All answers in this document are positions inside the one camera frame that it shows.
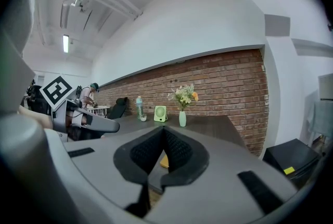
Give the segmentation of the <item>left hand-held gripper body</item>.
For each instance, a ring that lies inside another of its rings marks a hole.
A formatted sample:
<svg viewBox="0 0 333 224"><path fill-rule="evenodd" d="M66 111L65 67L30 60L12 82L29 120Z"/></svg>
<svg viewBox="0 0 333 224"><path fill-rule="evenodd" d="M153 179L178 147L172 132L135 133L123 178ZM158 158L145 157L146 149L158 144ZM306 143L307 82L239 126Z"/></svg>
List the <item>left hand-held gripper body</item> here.
<svg viewBox="0 0 333 224"><path fill-rule="evenodd" d="M66 114L69 111L84 113L77 92L63 77L58 76L47 85L41 87L40 92L50 106L50 116L53 130L60 133L86 132L87 129L66 126Z"/></svg>

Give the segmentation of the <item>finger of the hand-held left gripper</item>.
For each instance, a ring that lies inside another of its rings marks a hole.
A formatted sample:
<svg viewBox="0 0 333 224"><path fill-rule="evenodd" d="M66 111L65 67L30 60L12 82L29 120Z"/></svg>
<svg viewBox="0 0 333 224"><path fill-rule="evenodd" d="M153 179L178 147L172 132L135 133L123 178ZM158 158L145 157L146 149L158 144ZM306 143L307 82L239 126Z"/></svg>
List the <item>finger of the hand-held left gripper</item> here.
<svg viewBox="0 0 333 224"><path fill-rule="evenodd" d="M84 114L87 115L87 125L80 126L79 128L88 129L91 131L104 132L104 133L115 133L118 132L120 129L120 124L114 120L107 119L105 117L90 113L84 113Z"/></svg>

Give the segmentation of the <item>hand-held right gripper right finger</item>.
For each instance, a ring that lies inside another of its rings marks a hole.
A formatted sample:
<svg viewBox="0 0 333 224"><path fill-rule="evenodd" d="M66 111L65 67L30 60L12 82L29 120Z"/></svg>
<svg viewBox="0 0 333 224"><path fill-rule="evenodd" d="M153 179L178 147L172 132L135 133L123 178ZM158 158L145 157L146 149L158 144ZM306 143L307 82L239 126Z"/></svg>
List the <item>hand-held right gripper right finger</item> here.
<svg viewBox="0 0 333 224"><path fill-rule="evenodd" d="M193 183L165 188L145 216L155 224L243 224L264 213L238 178L253 171L283 202L297 192L282 173L233 142L174 128L200 142L210 155L209 165Z"/></svg>

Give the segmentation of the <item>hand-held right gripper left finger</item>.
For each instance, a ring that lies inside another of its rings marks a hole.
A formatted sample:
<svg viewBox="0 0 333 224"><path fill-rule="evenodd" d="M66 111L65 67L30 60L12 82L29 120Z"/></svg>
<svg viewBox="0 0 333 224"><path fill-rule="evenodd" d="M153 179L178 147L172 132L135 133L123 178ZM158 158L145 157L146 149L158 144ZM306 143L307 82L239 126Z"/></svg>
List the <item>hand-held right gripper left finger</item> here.
<svg viewBox="0 0 333 224"><path fill-rule="evenodd" d="M137 203L141 185L124 180L113 162L122 144L152 128L113 135L107 139L64 143L55 131L45 131L55 169L74 209L66 215L74 224L164 224L150 214L140 218L126 211Z"/></svg>

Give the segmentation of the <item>person's left forearm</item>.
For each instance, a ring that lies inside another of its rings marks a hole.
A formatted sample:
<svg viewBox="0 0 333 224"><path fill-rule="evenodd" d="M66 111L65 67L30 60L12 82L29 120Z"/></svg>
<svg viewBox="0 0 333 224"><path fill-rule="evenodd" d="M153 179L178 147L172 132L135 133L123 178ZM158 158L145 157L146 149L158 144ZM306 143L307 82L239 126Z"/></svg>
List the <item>person's left forearm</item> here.
<svg viewBox="0 0 333 224"><path fill-rule="evenodd" d="M52 117L49 115L37 113L19 106L18 113L36 120L44 129L53 129Z"/></svg>

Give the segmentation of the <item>person's left hand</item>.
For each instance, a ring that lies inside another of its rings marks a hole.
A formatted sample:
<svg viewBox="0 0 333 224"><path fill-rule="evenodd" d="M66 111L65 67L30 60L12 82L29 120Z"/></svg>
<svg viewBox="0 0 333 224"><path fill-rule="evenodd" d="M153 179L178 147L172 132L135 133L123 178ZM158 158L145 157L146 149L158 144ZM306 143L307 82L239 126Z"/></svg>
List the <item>person's left hand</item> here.
<svg viewBox="0 0 333 224"><path fill-rule="evenodd" d="M66 114L66 126L86 126L87 125L87 115L84 113L75 113L72 111Z"/></svg>

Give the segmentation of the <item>white table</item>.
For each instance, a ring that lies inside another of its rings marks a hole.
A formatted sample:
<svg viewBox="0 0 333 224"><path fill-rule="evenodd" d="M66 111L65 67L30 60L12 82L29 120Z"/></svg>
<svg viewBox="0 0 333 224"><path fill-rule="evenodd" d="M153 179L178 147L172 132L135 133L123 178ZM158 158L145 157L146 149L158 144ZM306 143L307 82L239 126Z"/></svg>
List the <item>white table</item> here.
<svg viewBox="0 0 333 224"><path fill-rule="evenodd" d="M94 115L105 117L109 108L110 108L109 106L88 107L87 111L89 111Z"/></svg>

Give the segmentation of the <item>black office chair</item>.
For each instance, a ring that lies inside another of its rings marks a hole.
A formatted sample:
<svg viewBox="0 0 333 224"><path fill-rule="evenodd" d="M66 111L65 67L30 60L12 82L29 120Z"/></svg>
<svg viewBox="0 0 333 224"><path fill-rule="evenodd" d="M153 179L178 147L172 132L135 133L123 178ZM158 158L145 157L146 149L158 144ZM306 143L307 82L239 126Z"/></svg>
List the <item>black office chair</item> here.
<svg viewBox="0 0 333 224"><path fill-rule="evenodd" d="M33 85L28 90L28 107L37 113L49 115L50 106L40 92L41 86Z"/></svg>

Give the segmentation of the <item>teal water bottle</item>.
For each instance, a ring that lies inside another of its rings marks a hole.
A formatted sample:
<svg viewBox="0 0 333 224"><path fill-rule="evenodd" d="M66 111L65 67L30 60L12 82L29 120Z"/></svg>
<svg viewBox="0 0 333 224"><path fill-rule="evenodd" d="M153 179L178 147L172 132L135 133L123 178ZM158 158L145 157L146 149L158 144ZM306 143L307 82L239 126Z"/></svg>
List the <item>teal water bottle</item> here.
<svg viewBox="0 0 333 224"><path fill-rule="evenodd" d="M136 108L137 108L137 117L140 119L144 113L143 113L143 100L141 96L138 96L136 99Z"/></svg>

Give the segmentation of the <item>green desk fan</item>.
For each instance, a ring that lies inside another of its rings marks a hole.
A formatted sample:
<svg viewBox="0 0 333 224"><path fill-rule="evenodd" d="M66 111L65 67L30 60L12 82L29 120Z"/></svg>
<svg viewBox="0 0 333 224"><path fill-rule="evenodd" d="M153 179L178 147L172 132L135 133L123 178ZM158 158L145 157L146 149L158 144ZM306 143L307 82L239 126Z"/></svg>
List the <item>green desk fan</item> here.
<svg viewBox="0 0 333 224"><path fill-rule="evenodd" d="M167 117L166 106L156 106L155 112L154 112L154 121L165 122L167 119L168 119L168 117Z"/></svg>

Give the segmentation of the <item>black cabinet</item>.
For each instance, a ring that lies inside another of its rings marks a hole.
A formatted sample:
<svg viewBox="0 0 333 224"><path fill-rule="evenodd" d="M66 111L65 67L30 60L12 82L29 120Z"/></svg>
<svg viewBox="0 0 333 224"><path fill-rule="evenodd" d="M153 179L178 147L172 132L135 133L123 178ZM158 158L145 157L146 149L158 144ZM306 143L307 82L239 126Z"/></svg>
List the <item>black cabinet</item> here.
<svg viewBox="0 0 333 224"><path fill-rule="evenodd" d="M268 147L265 150L263 161L281 172L297 189L301 189L309 180L320 158L316 151L300 140L293 139ZM293 167L295 172L285 175L284 169L289 167Z"/></svg>

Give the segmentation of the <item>bunch of artificial flowers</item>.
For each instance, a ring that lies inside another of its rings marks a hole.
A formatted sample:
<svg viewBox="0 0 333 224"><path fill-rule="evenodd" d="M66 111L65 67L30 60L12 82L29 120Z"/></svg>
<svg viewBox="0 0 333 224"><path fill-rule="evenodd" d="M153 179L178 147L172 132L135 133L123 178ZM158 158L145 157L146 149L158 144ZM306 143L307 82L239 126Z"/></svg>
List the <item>bunch of artificial flowers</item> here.
<svg viewBox="0 0 333 224"><path fill-rule="evenodd" d="M197 92L194 90L194 85L181 85L177 89L167 95L170 101L176 101L180 111L184 111L192 102L199 100Z"/></svg>

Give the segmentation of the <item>person's grey shirt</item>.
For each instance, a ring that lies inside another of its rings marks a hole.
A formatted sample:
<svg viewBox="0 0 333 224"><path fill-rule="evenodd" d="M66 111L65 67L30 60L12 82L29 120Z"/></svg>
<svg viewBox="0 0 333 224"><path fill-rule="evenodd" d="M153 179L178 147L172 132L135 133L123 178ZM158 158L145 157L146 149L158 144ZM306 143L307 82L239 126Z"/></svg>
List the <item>person's grey shirt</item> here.
<svg viewBox="0 0 333 224"><path fill-rule="evenodd" d="M16 48L22 54L33 28L35 0L17 0L17 3L16 16L19 17L19 33L17 33L15 39L17 40Z"/></svg>

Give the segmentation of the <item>grey tablecloth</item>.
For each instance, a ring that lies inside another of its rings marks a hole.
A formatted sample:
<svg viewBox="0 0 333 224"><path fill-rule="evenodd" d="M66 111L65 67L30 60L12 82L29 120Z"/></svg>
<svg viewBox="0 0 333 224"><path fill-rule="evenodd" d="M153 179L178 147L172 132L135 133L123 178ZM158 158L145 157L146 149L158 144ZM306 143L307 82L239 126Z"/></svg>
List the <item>grey tablecloth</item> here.
<svg viewBox="0 0 333 224"><path fill-rule="evenodd" d="M333 100L321 99L319 90L305 99L305 141L307 144L320 134L333 138Z"/></svg>

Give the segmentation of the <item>white box appliance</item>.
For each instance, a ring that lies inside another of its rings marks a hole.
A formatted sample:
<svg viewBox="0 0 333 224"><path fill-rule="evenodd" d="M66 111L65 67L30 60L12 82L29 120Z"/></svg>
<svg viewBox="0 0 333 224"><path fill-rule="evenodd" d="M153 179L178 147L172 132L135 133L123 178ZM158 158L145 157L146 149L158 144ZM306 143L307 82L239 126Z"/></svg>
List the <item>white box appliance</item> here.
<svg viewBox="0 0 333 224"><path fill-rule="evenodd" d="M320 100L333 101L333 73L318 77L318 89Z"/></svg>

